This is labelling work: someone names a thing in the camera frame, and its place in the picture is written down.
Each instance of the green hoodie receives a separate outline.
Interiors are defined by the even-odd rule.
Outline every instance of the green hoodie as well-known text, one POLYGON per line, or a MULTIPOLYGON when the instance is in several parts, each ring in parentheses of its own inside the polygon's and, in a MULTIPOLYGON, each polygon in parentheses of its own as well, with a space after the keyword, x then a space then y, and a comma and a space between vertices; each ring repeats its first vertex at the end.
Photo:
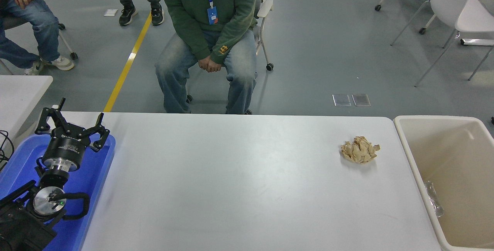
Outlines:
POLYGON ((218 23, 209 24, 209 0, 164 0, 178 36, 191 48, 197 60, 211 56, 215 63, 223 63, 235 45, 257 21, 254 18, 255 0, 213 0, 217 7, 218 23), (203 31, 221 32, 212 52, 203 31))

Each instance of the clasped hands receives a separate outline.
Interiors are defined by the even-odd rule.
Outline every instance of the clasped hands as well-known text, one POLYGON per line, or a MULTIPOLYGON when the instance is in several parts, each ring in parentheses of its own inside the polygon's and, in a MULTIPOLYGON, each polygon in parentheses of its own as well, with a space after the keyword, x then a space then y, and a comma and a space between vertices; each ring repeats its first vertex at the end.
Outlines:
POLYGON ((199 62, 199 68, 202 68, 208 73, 214 73, 216 71, 221 70, 221 64, 215 63, 213 60, 211 60, 210 56, 207 56, 204 59, 200 59, 198 62, 199 62))

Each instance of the light blue jeans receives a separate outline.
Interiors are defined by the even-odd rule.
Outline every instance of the light blue jeans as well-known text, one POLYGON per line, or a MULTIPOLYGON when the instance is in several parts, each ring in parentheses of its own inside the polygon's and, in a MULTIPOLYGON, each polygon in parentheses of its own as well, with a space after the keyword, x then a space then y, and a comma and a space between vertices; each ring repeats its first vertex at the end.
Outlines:
MULTIPOLYGON (((220 32, 203 31, 210 50, 216 44, 220 32)), ((190 113, 185 83, 189 68, 197 63, 189 46, 173 35, 156 63, 156 75, 164 94, 164 109, 168 113, 190 113)), ((250 105, 256 78, 254 33, 248 30, 233 47, 224 63, 226 79, 230 82, 227 114, 245 114, 250 105)))
MULTIPOLYGON (((53 61, 60 56, 58 53, 58 18, 51 12, 44 0, 32 0, 24 10, 14 0, 9 0, 2 13, 13 14, 32 24, 32 31, 37 41, 39 55, 45 61, 53 61)), ((39 56, 27 52, 5 37, 3 18, 0 17, 0 59, 6 59, 18 68, 31 68, 33 61, 39 56)))

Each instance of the seated person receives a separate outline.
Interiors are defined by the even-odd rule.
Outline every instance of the seated person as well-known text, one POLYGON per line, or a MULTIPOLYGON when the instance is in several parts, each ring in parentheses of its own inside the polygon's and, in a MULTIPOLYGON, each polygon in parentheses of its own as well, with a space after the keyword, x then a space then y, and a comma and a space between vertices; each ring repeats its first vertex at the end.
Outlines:
POLYGON ((44 64, 56 66, 60 70, 74 67, 71 60, 58 53, 58 19, 43 0, 0 0, 0 59, 24 68, 25 75, 38 75, 44 64), (39 56, 27 52, 5 37, 3 17, 7 14, 21 17, 32 24, 39 56))
POLYGON ((252 28, 255 0, 164 0, 176 34, 156 63, 168 113, 190 113, 185 82, 199 62, 208 73, 226 67, 230 82, 227 114, 245 114, 255 86, 252 28))

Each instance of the gray floor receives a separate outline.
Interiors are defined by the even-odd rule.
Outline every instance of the gray floor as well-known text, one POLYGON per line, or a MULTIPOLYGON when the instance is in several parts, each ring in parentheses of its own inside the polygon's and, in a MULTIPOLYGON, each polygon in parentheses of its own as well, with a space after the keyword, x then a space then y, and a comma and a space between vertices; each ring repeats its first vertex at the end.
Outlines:
MULTIPOLYGON (((79 55, 68 72, 48 68, 54 82, 38 108, 65 97, 64 110, 102 111, 149 13, 146 0, 134 0, 135 21, 120 27, 117 17, 104 17, 118 0, 46 0, 64 34, 79 55)), ((251 110, 277 115, 460 115, 490 123, 494 115, 493 56, 472 81, 466 81, 488 47, 453 45, 419 88, 413 84, 439 56, 451 30, 438 20, 426 35, 417 33, 431 17, 426 10, 402 37, 390 42, 425 0, 274 0, 265 41, 275 69, 265 70, 259 53, 257 87, 251 110), (335 107, 332 94, 368 94, 371 107, 335 107)), ((494 0, 481 0, 494 11, 494 0)), ((164 112, 154 63, 174 30, 169 17, 150 26, 118 95, 113 112, 164 112)), ((7 31, 7 37, 36 52, 30 27, 7 31)), ((68 55, 62 44, 60 52, 68 55)), ((189 90, 194 113, 222 114, 228 82, 225 71, 191 71, 189 90)))

